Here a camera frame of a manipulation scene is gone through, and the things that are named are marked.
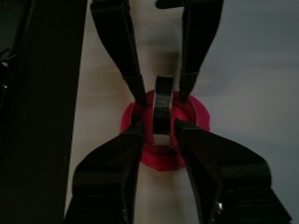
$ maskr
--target red plastic part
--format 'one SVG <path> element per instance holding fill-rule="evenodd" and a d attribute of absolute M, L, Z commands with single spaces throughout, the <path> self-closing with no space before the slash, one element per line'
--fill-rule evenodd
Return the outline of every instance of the red plastic part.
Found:
<path fill-rule="evenodd" d="M 156 146 L 153 139 L 153 98 L 154 91 L 146 93 L 146 107 L 141 108 L 130 103 L 125 109 L 121 120 L 121 131 L 131 124 L 131 121 L 144 122 L 144 150 L 141 162 L 156 169 L 158 172 L 176 171 L 184 167 L 184 161 L 178 152 L 176 138 L 173 136 L 173 120 L 180 120 L 196 124 L 204 130 L 210 130 L 209 112 L 198 102 L 189 96 L 188 101 L 182 104 L 178 101 L 178 93 L 172 92 L 172 125 L 170 125 L 170 145 Z"/>

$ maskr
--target black clamp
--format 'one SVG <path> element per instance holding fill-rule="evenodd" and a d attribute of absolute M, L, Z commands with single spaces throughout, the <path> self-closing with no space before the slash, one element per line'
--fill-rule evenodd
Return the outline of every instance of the black clamp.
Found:
<path fill-rule="evenodd" d="M 222 0 L 158 0 L 158 8 L 184 6 L 180 100 L 192 91 L 220 22 Z M 136 103 L 145 105 L 133 26 L 125 0 L 93 0 L 97 35 L 115 63 Z M 156 86 L 161 105 L 154 132 L 169 130 L 169 84 Z M 174 136 L 190 179 L 201 224 L 286 224 L 290 217 L 270 189 L 266 161 L 248 148 L 193 124 L 176 120 Z M 79 162 L 63 224 L 133 223 L 142 125 L 134 124 Z"/>

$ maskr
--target pink object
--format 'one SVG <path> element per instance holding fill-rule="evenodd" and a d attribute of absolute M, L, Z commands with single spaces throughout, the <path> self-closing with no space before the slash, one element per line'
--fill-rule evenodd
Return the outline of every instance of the pink object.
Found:
<path fill-rule="evenodd" d="M 172 124 L 170 124 L 170 145 L 156 146 L 153 139 L 153 98 L 154 91 L 146 93 L 146 107 L 141 108 L 134 103 L 130 103 L 125 109 L 121 120 L 121 131 L 136 121 L 144 122 L 144 150 L 141 162 L 154 168 L 158 172 L 176 171 L 184 167 L 184 160 L 178 152 L 177 142 L 173 135 L 173 120 L 180 120 L 193 123 L 204 130 L 210 130 L 209 112 L 197 101 L 189 96 L 188 101 L 182 104 L 178 101 L 178 93 L 172 92 Z"/>

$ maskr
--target white surface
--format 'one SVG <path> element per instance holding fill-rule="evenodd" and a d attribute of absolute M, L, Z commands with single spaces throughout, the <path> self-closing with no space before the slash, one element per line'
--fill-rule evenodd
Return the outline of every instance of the white surface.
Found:
<path fill-rule="evenodd" d="M 157 74 L 178 74 L 182 9 L 157 10 L 130 0 L 145 89 Z M 209 110 L 213 133 L 268 162 L 273 189 L 299 224 L 299 3 L 225 0 L 217 36 L 192 95 Z M 118 133 L 131 101 L 86 16 L 69 180 L 85 155 Z M 70 181 L 66 202 L 70 200 Z M 140 165 L 134 224 L 198 223 L 185 170 Z"/>

